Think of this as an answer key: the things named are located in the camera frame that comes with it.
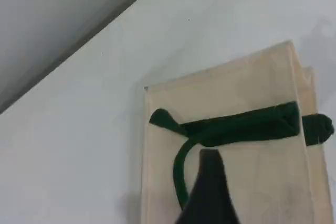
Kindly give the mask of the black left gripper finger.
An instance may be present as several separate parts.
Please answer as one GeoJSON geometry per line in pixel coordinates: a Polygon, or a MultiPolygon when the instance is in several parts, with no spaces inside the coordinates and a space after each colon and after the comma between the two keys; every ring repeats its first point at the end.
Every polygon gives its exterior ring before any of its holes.
{"type": "Polygon", "coordinates": [[[218,150],[199,153],[196,181],[176,223],[240,223],[218,150]]]}

